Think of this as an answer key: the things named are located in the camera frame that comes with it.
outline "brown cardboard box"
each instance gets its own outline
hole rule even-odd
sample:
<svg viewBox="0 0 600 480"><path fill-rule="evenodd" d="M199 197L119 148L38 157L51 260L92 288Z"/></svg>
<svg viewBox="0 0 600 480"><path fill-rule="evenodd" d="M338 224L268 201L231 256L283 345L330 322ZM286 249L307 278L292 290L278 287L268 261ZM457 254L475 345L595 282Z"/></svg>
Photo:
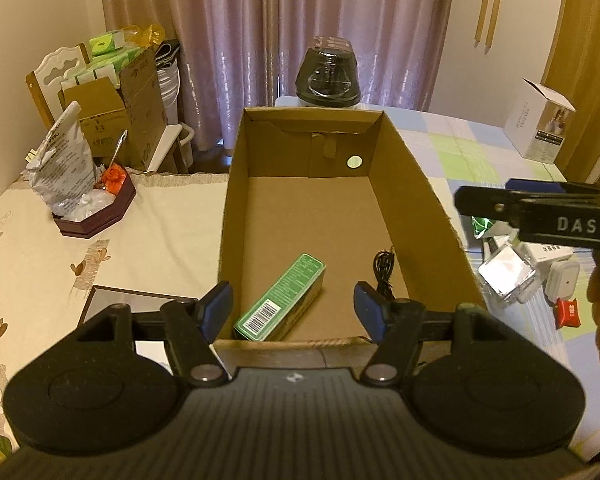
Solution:
<svg viewBox="0 0 600 480"><path fill-rule="evenodd" d="M358 378L378 347L361 338L314 342L217 340L214 350L229 375L238 368L351 368ZM451 350L450 341L430 341L422 346L418 361L431 363Z"/></svg>
<svg viewBox="0 0 600 480"><path fill-rule="evenodd" d="M352 156L362 164L350 168ZM483 305L442 205L388 117L334 108L250 108L240 124L224 209L219 279L238 317L301 254L326 264L322 292L285 341L365 335L359 280L376 285L376 253L394 248L396 297L430 310Z"/></svg>
<svg viewBox="0 0 600 480"><path fill-rule="evenodd" d="M108 78L96 79L67 89L64 102L80 103L80 127L94 157L111 157L120 134L128 130L118 161L145 171L167 124L154 52L145 50L119 77L120 93Z"/></svg>

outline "white box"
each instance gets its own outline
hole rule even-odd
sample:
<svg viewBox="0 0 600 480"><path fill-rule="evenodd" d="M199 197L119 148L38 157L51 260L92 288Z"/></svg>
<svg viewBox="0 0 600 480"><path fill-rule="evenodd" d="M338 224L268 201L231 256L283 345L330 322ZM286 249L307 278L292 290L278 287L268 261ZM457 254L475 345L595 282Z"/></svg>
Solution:
<svg viewBox="0 0 600 480"><path fill-rule="evenodd" d="M564 124L576 109L563 96L523 79L504 132L524 158L553 164L564 142Z"/></svg>
<svg viewBox="0 0 600 480"><path fill-rule="evenodd" d="M573 256L573 248L553 244L533 244L520 242L516 252L537 269L542 279L546 279L552 263L568 260Z"/></svg>

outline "plastic bag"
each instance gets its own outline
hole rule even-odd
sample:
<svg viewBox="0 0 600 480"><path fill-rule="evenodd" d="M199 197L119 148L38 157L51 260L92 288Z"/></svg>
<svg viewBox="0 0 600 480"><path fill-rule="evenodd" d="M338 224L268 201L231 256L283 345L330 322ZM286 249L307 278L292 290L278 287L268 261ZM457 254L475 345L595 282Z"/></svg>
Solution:
<svg viewBox="0 0 600 480"><path fill-rule="evenodd" d="M92 189L85 193L73 211L64 216L64 220L82 222L85 218L113 204L116 196L104 189Z"/></svg>
<svg viewBox="0 0 600 480"><path fill-rule="evenodd" d="M125 43L135 43L138 46L158 48L164 41L166 32L164 27L157 23L152 23L147 28L142 29L139 25L130 25L123 27L125 33Z"/></svg>
<svg viewBox="0 0 600 480"><path fill-rule="evenodd" d="M77 102L69 104L27 164L31 188L58 216L71 212L96 183L91 149L78 123L80 110Z"/></svg>

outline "round hole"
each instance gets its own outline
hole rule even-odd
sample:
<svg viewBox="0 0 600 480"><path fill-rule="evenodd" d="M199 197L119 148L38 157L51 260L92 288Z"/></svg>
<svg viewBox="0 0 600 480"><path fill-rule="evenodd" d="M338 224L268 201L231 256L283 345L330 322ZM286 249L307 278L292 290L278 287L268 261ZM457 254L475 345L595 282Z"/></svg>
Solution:
<svg viewBox="0 0 600 480"><path fill-rule="evenodd" d="M362 166L362 157L358 155L353 155L349 157L347 161L347 166L349 166L352 170L359 168Z"/></svg>

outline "red box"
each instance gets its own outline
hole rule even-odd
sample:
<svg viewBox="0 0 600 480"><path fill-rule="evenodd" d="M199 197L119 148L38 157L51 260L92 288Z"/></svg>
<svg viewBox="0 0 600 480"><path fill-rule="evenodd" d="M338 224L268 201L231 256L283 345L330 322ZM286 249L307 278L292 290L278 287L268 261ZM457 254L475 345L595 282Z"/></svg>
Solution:
<svg viewBox="0 0 600 480"><path fill-rule="evenodd" d="M54 222L56 222L56 225L64 236L91 238L93 235L122 220L135 196L136 188L134 187L134 183L131 182L131 177L127 175L113 204L85 218L82 222L63 220L62 217L56 215L54 215Z"/></svg>

